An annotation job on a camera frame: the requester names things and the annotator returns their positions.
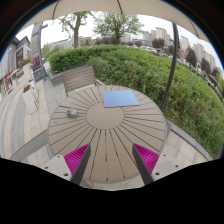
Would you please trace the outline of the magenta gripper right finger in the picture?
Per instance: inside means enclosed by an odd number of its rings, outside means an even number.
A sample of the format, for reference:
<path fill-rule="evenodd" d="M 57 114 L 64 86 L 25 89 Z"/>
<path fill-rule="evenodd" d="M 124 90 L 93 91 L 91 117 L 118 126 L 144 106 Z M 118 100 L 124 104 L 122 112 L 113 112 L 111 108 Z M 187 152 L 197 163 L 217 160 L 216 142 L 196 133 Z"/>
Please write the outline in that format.
<path fill-rule="evenodd" d="M 181 165 L 169 155 L 159 155 L 138 144 L 133 144 L 132 154 L 145 185 L 181 169 Z"/>

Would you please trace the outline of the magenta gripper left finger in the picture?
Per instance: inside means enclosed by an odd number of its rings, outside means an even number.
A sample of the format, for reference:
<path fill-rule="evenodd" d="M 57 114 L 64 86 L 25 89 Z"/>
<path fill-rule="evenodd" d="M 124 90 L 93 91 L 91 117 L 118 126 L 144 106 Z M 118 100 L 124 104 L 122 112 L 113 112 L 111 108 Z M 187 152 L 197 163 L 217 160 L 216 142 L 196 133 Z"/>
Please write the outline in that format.
<path fill-rule="evenodd" d="M 54 156 L 42 166 L 42 169 L 79 185 L 83 178 L 90 155 L 91 146 L 86 144 L 65 156 Z"/>

